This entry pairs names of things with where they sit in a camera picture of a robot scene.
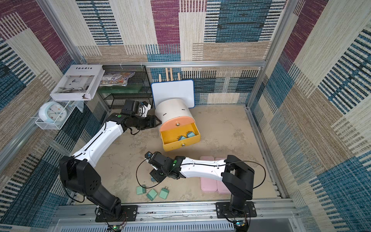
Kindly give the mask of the white round drawer cabinet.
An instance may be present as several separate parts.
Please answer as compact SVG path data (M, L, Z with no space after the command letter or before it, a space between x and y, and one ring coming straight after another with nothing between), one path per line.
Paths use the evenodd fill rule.
M155 115L161 121L161 124L176 117L188 116L193 118L182 99L169 99L161 102L156 107Z

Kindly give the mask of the yellow drawer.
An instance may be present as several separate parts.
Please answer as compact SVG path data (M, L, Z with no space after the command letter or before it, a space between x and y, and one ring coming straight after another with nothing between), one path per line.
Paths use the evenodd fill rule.
M190 131L194 132L196 136L187 138L187 133ZM172 130L160 131L159 134L162 139L163 149L165 151L172 151L188 147L200 142L201 140L200 132L195 123L180 126ZM180 136L184 136L186 139L179 141L178 138Z

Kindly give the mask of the green plug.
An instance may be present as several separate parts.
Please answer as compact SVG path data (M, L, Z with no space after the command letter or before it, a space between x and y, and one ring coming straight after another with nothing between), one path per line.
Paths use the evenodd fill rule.
M137 195L146 194L146 186L145 185L137 186L136 187L136 194Z
M169 196L169 192L170 191L167 188L162 188L159 194L159 198L166 200Z
M153 201L153 200L157 197L157 195L158 195L157 191L154 190L154 189L151 189L151 190L149 191L149 193L148 193L146 196L147 196L147 198L148 198L150 201Z

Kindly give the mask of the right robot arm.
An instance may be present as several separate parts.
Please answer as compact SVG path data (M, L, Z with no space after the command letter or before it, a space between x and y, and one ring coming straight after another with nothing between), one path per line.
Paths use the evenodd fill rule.
M221 181L231 192L230 209L243 212L245 203L253 198L255 170L234 155L224 160L197 160L177 156L174 159L159 152L145 154L153 167L150 175L158 182L172 179L201 177Z

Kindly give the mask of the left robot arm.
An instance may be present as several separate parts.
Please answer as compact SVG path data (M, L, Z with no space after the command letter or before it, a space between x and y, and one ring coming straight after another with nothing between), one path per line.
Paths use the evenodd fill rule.
M161 121L155 115L140 117L132 114L111 114L98 133L72 156L60 159L60 180L65 190L77 192L97 205L101 214L120 219L123 214L121 200L101 183L95 166L109 146L127 129L138 131L155 128Z

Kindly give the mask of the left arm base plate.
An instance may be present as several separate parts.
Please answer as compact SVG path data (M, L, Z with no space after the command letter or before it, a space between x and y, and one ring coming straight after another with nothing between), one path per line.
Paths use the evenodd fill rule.
M137 205L121 205L121 209L117 206L111 211L98 206L95 222L132 222L136 220L137 211Z

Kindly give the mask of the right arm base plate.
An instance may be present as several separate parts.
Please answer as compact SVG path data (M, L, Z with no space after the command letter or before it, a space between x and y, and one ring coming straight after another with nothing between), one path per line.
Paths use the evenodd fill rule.
M253 202L245 202L242 210L231 207L230 202L216 202L215 207L217 218L233 219L257 217L256 208Z

